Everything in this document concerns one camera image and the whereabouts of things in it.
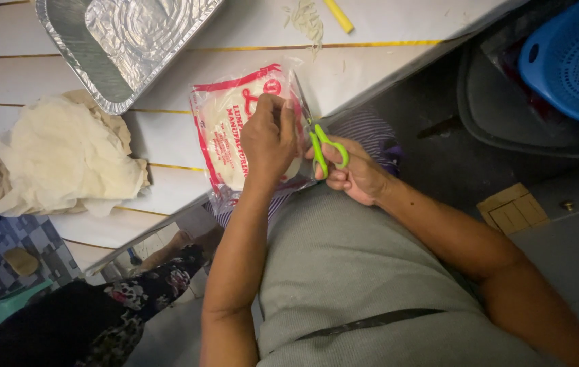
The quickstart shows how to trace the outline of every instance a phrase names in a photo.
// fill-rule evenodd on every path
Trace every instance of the aluminum foil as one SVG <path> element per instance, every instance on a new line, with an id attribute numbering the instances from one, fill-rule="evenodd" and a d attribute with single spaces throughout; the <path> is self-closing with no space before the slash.
<path id="1" fill-rule="evenodd" d="M 126 112 L 225 0 L 36 0 L 36 13 L 97 104 Z"/>

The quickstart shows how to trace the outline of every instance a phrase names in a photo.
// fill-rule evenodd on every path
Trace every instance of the lumpia wrapper package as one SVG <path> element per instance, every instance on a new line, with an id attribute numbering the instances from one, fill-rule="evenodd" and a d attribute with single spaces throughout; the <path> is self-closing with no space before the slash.
<path id="1" fill-rule="evenodd" d="M 25 106 L 0 133 L 0 215 L 108 215 L 149 185 L 129 142 L 122 118 L 100 111 L 86 91 Z"/>
<path id="2" fill-rule="evenodd" d="M 199 145 L 204 153 L 209 195 L 215 214 L 233 210 L 244 188 L 248 162 L 240 144 L 240 131 L 256 111 L 263 93 L 294 100 L 297 133 L 296 158 L 281 178 L 275 197 L 314 185 L 312 163 L 304 156 L 309 148 L 307 121 L 297 96 L 292 93 L 290 70 L 297 62 L 272 63 L 230 76 L 212 84 L 198 84 L 190 96 Z"/>

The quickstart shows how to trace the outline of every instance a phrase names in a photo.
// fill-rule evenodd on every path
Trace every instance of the striped fabric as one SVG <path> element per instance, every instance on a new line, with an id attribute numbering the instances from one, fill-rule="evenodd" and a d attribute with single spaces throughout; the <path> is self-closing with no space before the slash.
<path id="1" fill-rule="evenodd" d="M 396 136 L 391 126 L 378 117 L 378 113 L 373 107 L 360 108 L 350 118 L 330 125 L 328 130 L 330 135 L 359 142 L 367 153 L 384 169 L 394 175 L 398 174 L 401 151 L 396 141 Z M 290 195 L 286 195 L 271 200 L 269 221 L 289 197 Z M 208 213 L 215 215 L 211 203 L 204 204 L 204 208 Z M 215 218 L 223 228 L 226 228 L 232 213 L 231 211 L 215 215 Z"/>

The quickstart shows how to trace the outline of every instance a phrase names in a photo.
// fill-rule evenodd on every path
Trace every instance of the plastic bag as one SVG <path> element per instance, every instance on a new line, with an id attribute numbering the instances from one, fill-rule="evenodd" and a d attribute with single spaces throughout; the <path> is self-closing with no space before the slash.
<path id="1" fill-rule="evenodd" d="M 311 146 L 307 121 L 297 96 L 291 92 L 290 72 L 298 61 L 266 64 L 241 76 L 230 76 L 213 84 L 198 84 L 190 96 L 199 144 L 213 191 L 209 195 L 215 214 L 234 209 L 248 175 L 248 163 L 240 145 L 240 131 L 256 111 L 262 93 L 294 100 L 297 154 L 281 178 L 274 197 L 314 185 L 312 163 L 304 156 Z"/>

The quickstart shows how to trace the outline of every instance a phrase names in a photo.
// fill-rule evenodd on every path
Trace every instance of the blue colander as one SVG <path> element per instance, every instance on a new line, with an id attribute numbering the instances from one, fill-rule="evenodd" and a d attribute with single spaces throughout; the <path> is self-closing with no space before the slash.
<path id="1" fill-rule="evenodd" d="M 579 2 L 528 38 L 519 71 L 530 88 L 579 120 Z"/>

